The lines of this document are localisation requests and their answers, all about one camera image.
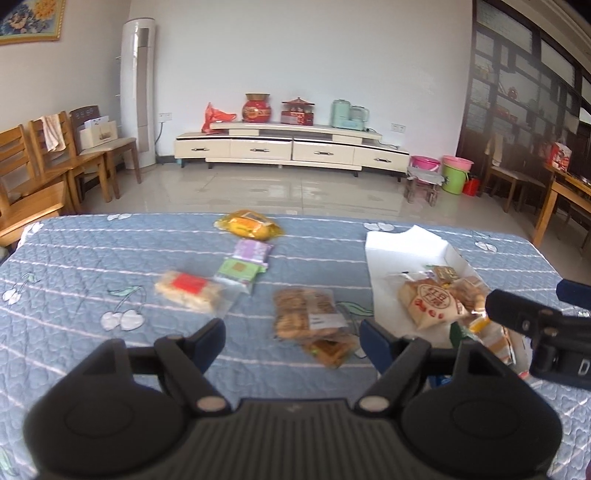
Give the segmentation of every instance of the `bed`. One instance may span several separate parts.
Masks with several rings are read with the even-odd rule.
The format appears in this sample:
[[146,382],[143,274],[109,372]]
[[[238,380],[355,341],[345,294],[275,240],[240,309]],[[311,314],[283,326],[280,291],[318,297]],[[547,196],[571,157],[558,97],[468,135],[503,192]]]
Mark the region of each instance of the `bed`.
[[[219,231],[209,213],[59,217],[35,226],[0,267],[0,469],[4,478],[35,475],[24,442],[27,410],[101,342],[123,338],[150,345],[189,335],[208,320],[154,292],[165,270],[210,276],[233,251],[236,237]],[[286,286],[333,290],[352,322],[372,315],[372,290],[362,220],[276,216],[286,235],[272,241],[269,270],[251,297],[226,316],[226,348],[207,372],[231,402],[241,397],[357,399],[375,381],[365,358],[329,370],[273,335],[272,293]],[[384,226],[394,232],[410,224]],[[513,235],[426,226],[454,245],[491,288],[504,288],[573,313],[554,293],[559,275],[526,240]],[[103,316],[143,324],[107,331]],[[559,413],[564,440],[551,476],[582,479],[589,462],[589,395],[531,380]]]

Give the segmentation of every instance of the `bucket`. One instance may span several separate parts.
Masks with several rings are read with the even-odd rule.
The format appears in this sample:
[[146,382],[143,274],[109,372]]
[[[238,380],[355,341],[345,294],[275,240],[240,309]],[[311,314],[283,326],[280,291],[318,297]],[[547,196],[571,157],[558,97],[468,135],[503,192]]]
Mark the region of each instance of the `bucket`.
[[447,164],[443,165],[443,176],[447,177],[447,181],[442,185],[442,189],[448,193],[459,195],[464,188],[468,173],[464,170],[451,167]]
[[473,197],[478,192],[478,187],[480,186],[480,180],[478,179],[470,179],[464,184],[464,188],[462,189],[462,193]]
[[410,161],[413,167],[420,168],[421,170],[438,171],[439,165],[441,165],[441,162],[435,158],[417,157],[415,155],[411,157]]
[[456,168],[458,170],[470,171],[470,169],[474,165],[474,162],[472,160],[466,160],[465,158],[444,155],[443,164]]

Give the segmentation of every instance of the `wall outlet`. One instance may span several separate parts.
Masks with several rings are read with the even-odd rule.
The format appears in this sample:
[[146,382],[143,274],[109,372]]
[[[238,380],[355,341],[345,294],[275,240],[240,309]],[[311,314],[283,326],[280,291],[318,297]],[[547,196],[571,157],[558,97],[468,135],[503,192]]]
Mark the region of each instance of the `wall outlet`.
[[399,134],[406,133],[406,125],[392,124],[391,129],[392,129],[392,132],[396,132]]

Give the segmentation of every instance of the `yellow flower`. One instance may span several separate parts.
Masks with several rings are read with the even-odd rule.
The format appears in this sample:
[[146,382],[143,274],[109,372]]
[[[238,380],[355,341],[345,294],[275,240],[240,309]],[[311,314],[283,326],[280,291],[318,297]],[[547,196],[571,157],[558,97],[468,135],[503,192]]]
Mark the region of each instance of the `yellow flower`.
[[38,0],[33,13],[39,20],[50,20],[56,14],[57,0]]

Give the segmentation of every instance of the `purple snack package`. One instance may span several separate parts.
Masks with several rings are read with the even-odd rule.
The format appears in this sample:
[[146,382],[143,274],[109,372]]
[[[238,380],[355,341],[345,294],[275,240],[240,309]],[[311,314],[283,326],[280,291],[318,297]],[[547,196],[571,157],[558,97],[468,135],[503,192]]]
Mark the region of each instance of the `purple snack package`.
[[232,256],[238,260],[262,265],[266,269],[269,266],[266,260],[271,248],[273,248],[273,245],[242,238],[236,244]]

